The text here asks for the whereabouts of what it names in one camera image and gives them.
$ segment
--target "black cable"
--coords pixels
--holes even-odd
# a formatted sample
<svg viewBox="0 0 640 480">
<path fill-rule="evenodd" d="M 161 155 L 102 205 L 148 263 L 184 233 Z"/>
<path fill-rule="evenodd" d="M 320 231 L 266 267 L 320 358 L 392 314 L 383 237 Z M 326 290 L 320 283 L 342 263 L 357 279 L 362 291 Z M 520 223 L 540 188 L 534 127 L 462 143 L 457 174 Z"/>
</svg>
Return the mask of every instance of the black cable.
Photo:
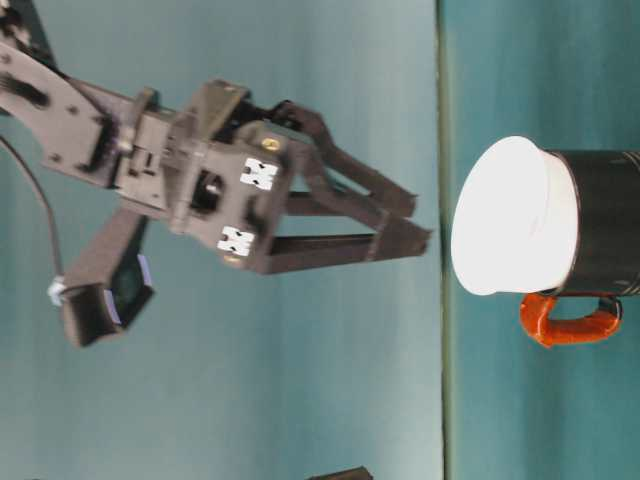
<svg viewBox="0 0 640 480">
<path fill-rule="evenodd" d="M 51 253 L 53 257 L 53 268 L 56 276 L 62 277 L 64 275 L 64 267 L 62 265 L 62 255 L 60 253 L 60 242 L 58 240 L 56 219 L 53 214 L 53 210 L 51 209 L 51 205 L 49 205 L 49 201 L 47 200 L 40 183 L 38 183 L 38 180 L 36 180 L 36 177 L 33 175 L 24 159 L 2 135 L 0 135 L 0 146 L 2 146 L 15 160 L 20 172 L 22 172 L 27 183 L 29 183 L 33 193 L 36 195 L 38 203 L 43 208 L 45 215 L 47 216 L 47 223 L 49 224 L 49 241 L 51 242 Z"/>
</svg>

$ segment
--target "screw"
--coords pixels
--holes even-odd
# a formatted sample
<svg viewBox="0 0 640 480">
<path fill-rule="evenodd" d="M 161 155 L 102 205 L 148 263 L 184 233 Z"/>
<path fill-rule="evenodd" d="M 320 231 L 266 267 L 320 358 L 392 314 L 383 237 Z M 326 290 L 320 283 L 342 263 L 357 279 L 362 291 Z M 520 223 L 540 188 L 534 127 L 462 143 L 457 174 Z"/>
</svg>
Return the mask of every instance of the screw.
<svg viewBox="0 0 640 480">
<path fill-rule="evenodd" d="M 280 142 L 275 138 L 265 138 L 262 141 L 262 148 L 270 152 L 277 152 L 280 150 Z"/>
<path fill-rule="evenodd" d="M 242 263 L 242 259 L 234 257 L 233 255 L 225 255 L 224 261 L 230 265 L 240 265 Z"/>
</svg>

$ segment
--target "teal background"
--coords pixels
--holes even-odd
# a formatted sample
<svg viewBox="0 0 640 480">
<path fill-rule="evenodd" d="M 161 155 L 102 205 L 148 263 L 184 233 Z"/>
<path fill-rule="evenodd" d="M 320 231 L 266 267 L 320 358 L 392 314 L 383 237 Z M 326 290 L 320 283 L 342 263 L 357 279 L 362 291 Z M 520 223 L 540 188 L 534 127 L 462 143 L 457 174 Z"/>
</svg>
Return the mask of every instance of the teal background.
<svg viewBox="0 0 640 480">
<path fill-rule="evenodd" d="M 440 25 L 447 232 L 471 166 L 503 136 L 640 148 L 637 2 L 445 0 Z M 520 328 L 520 296 L 474 297 L 445 259 L 449 477 L 638 478 L 638 299 L 609 341 L 546 351 Z"/>
<path fill-rule="evenodd" d="M 420 194 L 417 219 L 436 228 L 432 1 L 37 5 L 78 78 L 129 95 L 149 84 L 180 108 L 222 77 L 262 105 L 322 111 L 340 145 Z M 68 263 L 115 196 L 38 167 L 15 121 L 0 130 L 49 192 Z M 379 479 L 442 476 L 437 229 L 420 259 L 257 277 L 153 225 L 158 295 L 127 336 L 75 350 L 44 293 L 41 212 L 14 166 L 0 169 L 2 479 L 293 480 L 361 464 Z"/>
</svg>

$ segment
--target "mug handle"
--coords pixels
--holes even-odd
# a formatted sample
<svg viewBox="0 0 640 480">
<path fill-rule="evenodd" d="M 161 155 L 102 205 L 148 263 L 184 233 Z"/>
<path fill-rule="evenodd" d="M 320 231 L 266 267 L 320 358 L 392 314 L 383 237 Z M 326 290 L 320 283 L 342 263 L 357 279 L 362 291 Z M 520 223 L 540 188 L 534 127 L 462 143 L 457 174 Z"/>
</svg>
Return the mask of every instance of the mug handle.
<svg viewBox="0 0 640 480">
<path fill-rule="evenodd" d="M 552 320 L 549 314 L 558 297 L 529 293 L 520 305 L 520 322 L 527 335 L 546 348 L 600 342 L 616 333 L 622 323 L 622 303 L 600 297 L 598 309 L 575 320 Z"/>
</svg>

